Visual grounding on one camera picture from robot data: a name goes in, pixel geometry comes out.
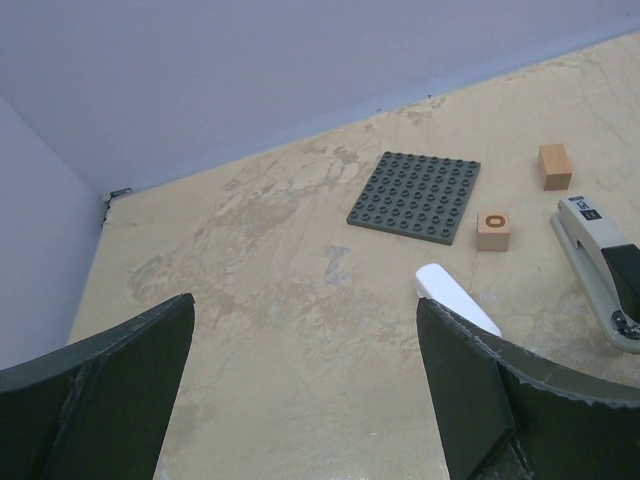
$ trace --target table surface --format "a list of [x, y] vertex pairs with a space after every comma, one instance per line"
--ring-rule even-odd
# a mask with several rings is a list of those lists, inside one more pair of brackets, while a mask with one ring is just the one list
[[[447, 478], [415, 328], [431, 262], [506, 339], [640, 386], [549, 225], [585, 194], [640, 244], [638, 78], [635, 34], [116, 201], [72, 340], [196, 300], [156, 477]], [[568, 191], [542, 191], [549, 143], [572, 159]], [[453, 246], [347, 225], [386, 150], [482, 162]], [[479, 210], [509, 211], [508, 252], [476, 252]]]

